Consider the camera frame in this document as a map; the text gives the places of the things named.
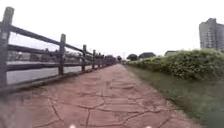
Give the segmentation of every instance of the bush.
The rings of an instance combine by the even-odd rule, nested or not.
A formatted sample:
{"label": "bush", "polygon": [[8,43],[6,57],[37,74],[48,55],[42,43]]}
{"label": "bush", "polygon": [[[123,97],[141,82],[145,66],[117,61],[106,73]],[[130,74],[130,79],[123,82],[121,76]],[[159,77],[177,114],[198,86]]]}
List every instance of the bush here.
{"label": "bush", "polygon": [[191,80],[220,79],[224,75],[224,54],[214,50],[180,51],[129,64]]}

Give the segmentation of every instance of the water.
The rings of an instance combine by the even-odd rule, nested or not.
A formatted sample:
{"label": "water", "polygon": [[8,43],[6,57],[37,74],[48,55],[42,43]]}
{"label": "water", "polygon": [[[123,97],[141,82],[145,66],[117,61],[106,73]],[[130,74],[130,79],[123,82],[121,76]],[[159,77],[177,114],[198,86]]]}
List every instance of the water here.
{"label": "water", "polygon": [[[28,64],[28,63],[41,63],[41,62],[8,62],[8,64]],[[86,66],[86,70],[91,69],[92,66]],[[81,71],[81,66],[77,67],[66,67],[64,68],[65,73]],[[15,84],[49,76],[58,75],[58,68],[43,68],[35,70],[23,70],[23,71],[10,71],[7,72],[8,84]]]}

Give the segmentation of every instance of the fence post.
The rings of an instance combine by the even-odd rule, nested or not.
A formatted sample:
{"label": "fence post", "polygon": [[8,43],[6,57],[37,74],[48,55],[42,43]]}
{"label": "fence post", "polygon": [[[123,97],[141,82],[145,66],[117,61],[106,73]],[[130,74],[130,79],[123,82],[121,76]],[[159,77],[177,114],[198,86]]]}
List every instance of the fence post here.
{"label": "fence post", "polygon": [[12,24],[14,9],[7,7],[4,12],[0,31],[0,88],[7,85],[7,57],[8,43],[10,37],[10,26]]}
{"label": "fence post", "polygon": [[59,47],[59,68],[58,73],[59,75],[64,75],[64,53],[65,53],[65,42],[66,42],[66,35],[61,34],[61,44]]}
{"label": "fence post", "polygon": [[98,54],[98,61],[97,61],[97,63],[98,63],[98,68],[100,68],[100,53]]}
{"label": "fence post", "polygon": [[102,55],[102,67],[104,67],[104,55]]}
{"label": "fence post", "polygon": [[86,45],[83,45],[82,72],[86,70]]}
{"label": "fence post", "polygon": [[96,54],[96,50],[93,50],[92,69],[95,69],[95,54]]}

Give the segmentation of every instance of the tree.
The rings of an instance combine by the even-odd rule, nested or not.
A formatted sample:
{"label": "tree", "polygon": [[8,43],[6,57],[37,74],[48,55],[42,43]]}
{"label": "tree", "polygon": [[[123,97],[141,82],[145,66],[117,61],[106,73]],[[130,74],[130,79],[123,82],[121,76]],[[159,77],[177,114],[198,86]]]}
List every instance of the tree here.
{"label": "tree", "polygon": [[121,56],[117,56],[117,60],[118,60],[119,62],[121,62],[121,60],[122,60]]}
{"label": "tree", "polygon": [[143,52],[139,55],[139,59],[145,59],[156,56],[153,52]]}
{"label": "tree", "polygon": [[127,59],[131,60],[131,61],[135,61],[138,59],[138,56],[136,54],[130,54]]}

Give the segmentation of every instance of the grass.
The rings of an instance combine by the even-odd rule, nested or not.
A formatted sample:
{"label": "grass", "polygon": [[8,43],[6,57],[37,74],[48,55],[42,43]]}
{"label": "grass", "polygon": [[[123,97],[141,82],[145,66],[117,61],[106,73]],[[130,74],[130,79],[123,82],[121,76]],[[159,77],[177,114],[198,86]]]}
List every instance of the grass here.
{"label": "grass", "polygon": [[224,81],[187,81],[163,73],[127,66],[166,99],[208,128],[224,127]]}

